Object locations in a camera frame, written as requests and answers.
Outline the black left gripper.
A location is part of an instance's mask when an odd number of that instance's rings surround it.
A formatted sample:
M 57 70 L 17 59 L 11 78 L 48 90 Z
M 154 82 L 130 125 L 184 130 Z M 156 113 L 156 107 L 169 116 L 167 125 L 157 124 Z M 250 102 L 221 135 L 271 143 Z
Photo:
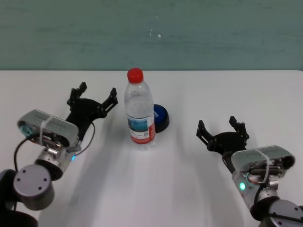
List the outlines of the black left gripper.
M 70 114 L 66 121 L 78 127 L 78 139 L 83 140 L 90 124 L 99 118 L 105 118 L 107 114 L 118 104 L 116 88 L 112 88 L 109 97 L 102 103 L 92 99 L 80 98 L 86 91 L 87 85 L 82 82 L 78 88 L 72 88 L 67 105 Z

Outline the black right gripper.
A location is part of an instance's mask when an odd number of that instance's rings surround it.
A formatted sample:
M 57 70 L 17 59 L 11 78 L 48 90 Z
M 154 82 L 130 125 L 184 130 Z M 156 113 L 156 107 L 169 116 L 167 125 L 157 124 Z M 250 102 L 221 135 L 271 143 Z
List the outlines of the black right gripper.
M 196 136 L 206 145 L 209 151 L 215 151 L 222 155 L 222 161 L 230 172 L 235 168 L 232 164 L 232 155 L 241 150 L 245 150 L 247 140 L 250 138 L 246 131 L 245 123 L 237 122 L 234 116 L 229 119 L 230 125 L 236 132 L 223 132 L 214 137 L 206 130 L 204 122 L 199 120 Z

